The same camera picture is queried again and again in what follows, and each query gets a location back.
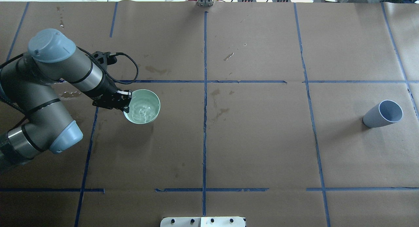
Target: water droplet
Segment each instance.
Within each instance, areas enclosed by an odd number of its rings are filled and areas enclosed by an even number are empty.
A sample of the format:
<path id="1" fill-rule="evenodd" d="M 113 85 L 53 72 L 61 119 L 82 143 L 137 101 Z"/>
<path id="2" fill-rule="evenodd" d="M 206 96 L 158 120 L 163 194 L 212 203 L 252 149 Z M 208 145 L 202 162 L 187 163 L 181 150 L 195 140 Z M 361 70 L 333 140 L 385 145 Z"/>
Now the water droplet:
<path id="1" fill-rule="evenodd" d="M 225 61 L 227 61 L 230 57 L 232 57 L 234 55 L 234 53 L 232 52 L 231 54 L 229 54 L 226 58 L 224 58 Z"/>

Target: green bowl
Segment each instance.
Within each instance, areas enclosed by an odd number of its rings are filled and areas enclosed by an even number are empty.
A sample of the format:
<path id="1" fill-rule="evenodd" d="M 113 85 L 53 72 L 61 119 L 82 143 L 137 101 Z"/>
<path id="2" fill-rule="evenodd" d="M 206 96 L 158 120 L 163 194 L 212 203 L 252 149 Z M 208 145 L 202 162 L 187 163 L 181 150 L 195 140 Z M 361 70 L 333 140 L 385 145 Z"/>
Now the green bowl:
<path id="1" fill-rule="evenodd" d="M 132 92 L 130 113 L 124 112 L 125 117 L 135 124 L 147 124 L 154 121 L 160 112 L 160 100 L 155 93 L 148 89 L 138 89 Z"/>

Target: robotic arm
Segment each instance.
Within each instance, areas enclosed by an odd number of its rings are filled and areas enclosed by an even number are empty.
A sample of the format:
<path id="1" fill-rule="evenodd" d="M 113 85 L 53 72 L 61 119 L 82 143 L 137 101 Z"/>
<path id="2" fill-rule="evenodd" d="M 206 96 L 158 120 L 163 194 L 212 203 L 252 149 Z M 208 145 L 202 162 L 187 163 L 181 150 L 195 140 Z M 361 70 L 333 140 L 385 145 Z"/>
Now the robotic arm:
<path id="1" fill-rule="evenodd" d="M 55 29 L 37 33 L 27 49 L 15 63 L 0 68 L 0 100 L 17 103 L 30 121 L 0 135 L 0 174 L 48 149 L 58 154 L 83 138 L 50 87 L 61 78 L 90 97 L 93 106 L 130 109 L 132 92 L 117 88 L 105 72 L 107 65 L 116 63 L 115 56 L 87 56 Z"/>

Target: blue cap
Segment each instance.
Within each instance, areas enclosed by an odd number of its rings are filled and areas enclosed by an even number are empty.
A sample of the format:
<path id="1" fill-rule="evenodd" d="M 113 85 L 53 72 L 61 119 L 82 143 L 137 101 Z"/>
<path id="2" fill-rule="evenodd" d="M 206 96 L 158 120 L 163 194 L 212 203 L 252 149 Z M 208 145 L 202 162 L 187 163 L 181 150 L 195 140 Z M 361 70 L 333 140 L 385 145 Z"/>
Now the blue cap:
<path id="1" fill-rule="evenodd" d="M 83 133 L 76 124 L 76 121 L 72 121 L 54 140 L 49 147 L 49 150 L 53 154 L 58 154 L 67 148 L 78 143 L 83 138 Z"/>
<path id="2" fill-rule="evenodd" d="M 57 63 L 69 58 L 76 51 L 76 45 L 56 29 L 41 30 L 30 39 L 27 51 L 43 63 Z"/>

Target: clear liquid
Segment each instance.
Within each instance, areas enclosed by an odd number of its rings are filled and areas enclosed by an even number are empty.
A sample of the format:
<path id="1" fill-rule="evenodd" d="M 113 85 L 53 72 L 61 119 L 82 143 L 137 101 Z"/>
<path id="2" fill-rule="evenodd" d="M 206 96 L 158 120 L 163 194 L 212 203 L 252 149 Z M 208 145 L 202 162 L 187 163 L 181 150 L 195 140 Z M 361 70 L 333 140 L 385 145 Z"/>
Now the clear liquid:
<path id="1" fill-rule="evenodd" d="M 159 105 L 153 105 L 146 99 L 135 101 L 135 97 L 130 104 L 130 113 L 128 117 L 137 123 L 144 124 L 150 122 L 156 116 Z"/>

